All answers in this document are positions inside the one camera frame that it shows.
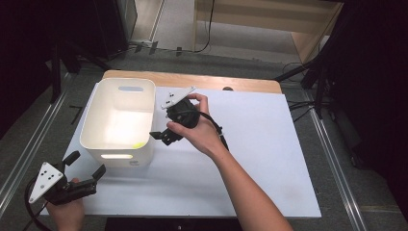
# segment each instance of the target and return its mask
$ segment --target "white tag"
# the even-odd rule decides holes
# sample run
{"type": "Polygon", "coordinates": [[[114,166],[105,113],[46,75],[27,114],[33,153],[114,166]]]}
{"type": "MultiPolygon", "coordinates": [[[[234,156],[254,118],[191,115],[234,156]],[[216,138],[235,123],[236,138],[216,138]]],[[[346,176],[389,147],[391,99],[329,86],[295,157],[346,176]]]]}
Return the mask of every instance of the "white tag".
{"type": "Polygon", "coordinates": [[[37,177],[36,184],[28,202],[36,202],[51,187],[53,187],[64,175],[50,164],[44,162],[37,177]]]}
{"type": "Polygon", "coordinates": [[[193,90],[195,90],[195,86],[191,86],[189,88],[180,89],[176,92],[169,92],[165,102],[162,104],[162,109],[167,109],[176,103],[180,102],[184,97],[189,95],[193,90]]]}

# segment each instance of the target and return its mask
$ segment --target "white tabletop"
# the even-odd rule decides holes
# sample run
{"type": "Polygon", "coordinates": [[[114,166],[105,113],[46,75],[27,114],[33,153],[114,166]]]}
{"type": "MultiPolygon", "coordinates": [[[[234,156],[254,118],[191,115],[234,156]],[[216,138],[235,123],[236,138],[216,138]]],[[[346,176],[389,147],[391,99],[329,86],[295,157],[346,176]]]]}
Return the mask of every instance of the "white tabletop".
{"type": "MultiPolygon", "coordinates": [[[[160,103],[172,88],[156,88],[157,129],[166,128],[160,103]]],[[[196,90],[209,97],[210,113],[223,127],[231,153],[287,218],[319,218],[319,205],[284,94],[196,90]]],[[[85,114],[65,156],[81,157],[65,174],[90,176],[100,166],[79,143],[85,114]]],[[[108,168],[97,193],[84,198],[87,215],[228,218],[236,214],[210,158],[186,140],[155,141],[148,167],[108,168]]]]}

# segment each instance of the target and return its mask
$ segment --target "gray floor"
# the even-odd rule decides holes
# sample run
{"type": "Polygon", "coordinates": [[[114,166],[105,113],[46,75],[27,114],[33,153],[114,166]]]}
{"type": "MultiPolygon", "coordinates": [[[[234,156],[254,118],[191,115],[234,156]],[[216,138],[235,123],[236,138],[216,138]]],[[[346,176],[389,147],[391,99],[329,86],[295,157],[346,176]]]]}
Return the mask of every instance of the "gray floor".
{"type": "MultiPolygon", "coordinates": [[[[158,27],[156,39],[159,34],[166,34],[158,27]]],[[[204,54],[183,54],[176,57],[172,52],[156,51],[154,55],[149,55],[148,50],[139,53],[128,52],[119,55],[109,64],[113,68],[124,70],[151,70],[162,72],[204,74],[216,76],[231,76],[238,78],[270,79],[282,73],[284,64],[297,62],[293,56],[293,44],[285,39],[287,35],[283,32],[273,34],[277,40],[285,41],[285,44],[276,45],[277,49],[282,48],[278,53],[273,54],[275,59],[267,60],[262,58],[263,53],[259,53],[256,48],[253,55],[247,56],[247,50],[230,49],[225,45],[225,41],[219,35],[219,42],[212,47],[215,51],[217,46],[223,47],[220,52],[204,54]]],[[[158,39],[159,44],[165,44],[166,37],[158,39]]],[[[239,47],[240,40],[229,46],[239,47]]],[[[287,66],[285,70],[293,68],[294,65],[287,66]]],[[[57,162],[64,155],[70,138],[76,128],[77,121],[72,120],[77,114],[76,109],[69,106],[84,106],[88,101],[89,94],[94,84],[98,82],[103,72],[93,64],[83,63],[83,68],[78,76],[74,76],[74,81],[69,89],[64,103],[57,116],[51,124],[47,135],[44,137],[38,148],[32,164],[23,177],[20,186],[16,189],[13,199],[10,201],[5,213],[0,219],[0,230],[21,230],[28,221],[28,215],[24,209],[22,195],[28,180],[38,172],[38,167],[43,161],[50,163],[57,162]]],[[[302,78],[299,74],[281,84],[283,92],[288,100],[302,101],[304,91],[297,82],[302,78]]],[[[45,114],[51,97],[51,91],[46,91],[33,106],[16,122],[9,133],[0,141],[0,183],[3,186],[7,177],[17,163],[19,156],[25,145],[35,132],[37,125],[45,114]]],[[[306,109],[299,109],[293,112],[293,118],[298,117],[306,109]]],[[[359,170],[352,166],[349,161],[349,151],[344,145],[342,135],[334,124],[323,112],[323,122],[336,150],[337,157],[341,163],[344,174],[352,189],[358,205],[363,214],[368,230],[408,230],[406,220],[397,209],[394,199],[388,191],[386,182],[378,174],[370,170],[359,170]]],[[[310,114],[307,114],[295,124],[296,132],[305,156],[312,183],[316,189],[317,199],[322,212],[322,218],[313,219],[290,219],[295,230],[352,230],[349,217],[344,208],[344,202],[340,196],[332,171],[327,164],[321,142],[310,114]]],[[[49,218],[41,217],[47,225],[53,227],[49,218]]],[[[84,230],[103,230],[106,218],[86,217],[84,230]]]]}

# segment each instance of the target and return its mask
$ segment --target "wire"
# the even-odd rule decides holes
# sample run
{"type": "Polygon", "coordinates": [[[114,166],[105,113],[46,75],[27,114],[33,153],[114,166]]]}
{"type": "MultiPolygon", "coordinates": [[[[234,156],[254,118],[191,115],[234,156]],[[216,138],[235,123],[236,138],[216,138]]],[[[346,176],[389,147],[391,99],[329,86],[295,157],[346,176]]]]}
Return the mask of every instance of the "wire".
{"type": "Polygon", "coordinates": [[[37,217],[39,215],[39,213],[42,211],[39,211],[37,214],[33,213],[33,210],[31,209],[30,203],[29,203],[29,192],[30,192],[30,188],[33,186],[33,184],[37,181],[37,176],[33,177],[33,179],[30,180],[30,182],[28,183],[25,192],[24,192],[24,205],[27,209],[28,214],[31,217],[31,222],[33,222],[36,227],[42,231],[51,231],[51,229],[49,229],[47,226],[45,226],[43,223],[41,223],[37,217]]]}
{"type": "Polygon", "coordinates": [[[224,144],[225,148],[226,148],[227,150],[229,150],[228,144],[227,144],[227,140],[224,138],[224,135],[222,134],[222,127],[219,126],[219,125],[214,121],[214,119],[213,119],[210,115],[205,114],[205,113],[203,113],[203,112],[199,112],[199,111],[185,110],[185,111],[181,111],[181,112],[172,114],[172,116],[182,115],[182,114],[185,114],[185,113],[200,114],[200,115],[202,115],[203,117],[205,117],[205,118],[207,118],[208,120],[210,120],[210,121],[213,123],[213,125],[216,127],[216,130],[217,130],[217,133],[218,133],[218,135],[219,135],[219,138],[221,139],[221,142],[224,144]]]}
{"type": "MultiPolygon", "coordinates": [[[[282,67],[282,74],[285,74],[285,68],[286,68],[288,65],[290,65],[290,64],[300,64],[300,66],[302,66],[304,70],[307,70],[307,68],[305,68],[302,63],[299,63],[299,62],[288,63],[288,64],[285,64],[285,65],[282,67]]],[[[299,83],[298,81],[292,80],[291,78],[288,78],[287,80],[289,80],[289,81],[291,81],[291,82],[299,83]]]]}

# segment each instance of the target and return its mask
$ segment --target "black cable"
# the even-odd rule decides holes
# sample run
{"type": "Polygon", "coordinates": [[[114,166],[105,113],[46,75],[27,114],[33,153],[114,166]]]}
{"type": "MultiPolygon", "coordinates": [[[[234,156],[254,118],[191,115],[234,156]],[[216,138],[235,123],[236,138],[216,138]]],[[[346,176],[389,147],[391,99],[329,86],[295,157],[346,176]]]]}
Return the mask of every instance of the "black cable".
{"type": "Polygon", "coordinates": [[[186,114],[186,113],[200,114],[200,115],[202,115],[203,117],[205,117],[205,118],[207,118],[208,120],[210,120],[210,121],[213,123],[213,125],[216,127],[217,133],[218,133],[218,135],[219,135],[219,138],[221,139],[222,144],[224,144],[225,148],[226,148],[227,150],[229,150],[228,144],[227,144],[227,140],[224,138],[224,135],[222,134],[222,127],[219,126],[219,125],[213,120],[213,118],[212,118],[210,115],[205,114],[205,113],[203,113],[203,112],[199,112],[199,111],[186,110],[186,111],[181,111],[181,112],[178,112],[178,113],[176,113],[176,114],[172,114],[172,115],[168,115],[168,116],[178,116],[178,115],[182,115],[182,114],[186,114]]]}
{"type": "MultiPolygon", "coordinates": [[[[282,67],[282,74],[285,74],[285,68],[286,68],[288,65],[290,65],[290,64],[300,64],[300,66],[303,66],[303,64],[302,64],[302,63],[299,63],[299,62],[285,64],[285,65],[282,67]]],[[[291,78],[288,78],[288,80],[291,81],[291,82],[299,83],[298,81],[292,80],[291,78]]]]}
{"type": "Polygon", "coordinates": [[[308,110],[306,110],[306,112],[304,112],[302,115],[300,115],[299,117],[297,117],[296,119],[293,120],[293,123],[295,123],[296,121],[298,121],[300,118],[302,118],[303,116],[305,116],[307,113],[309,113],[310,110],[314,109],[314,107],[309,108],[308,110]]]}
{"type": "Polygon", "coordinates": [[[24,205],[27,209],[28,214],[30,215],[31,221],[36,225],[36,227],[42,231],[51,231],[47,226],[45,226],[43,223],[41,223],[36,215],[33,213],[33,210],[31,209],[30,203],[29,203],[29,193],[30,193],[30,188],[32,185],[37,181],[37,176],[35,176],[33,179],[30,180],[28,183],[25,192],[24,192],[24,205]]]}

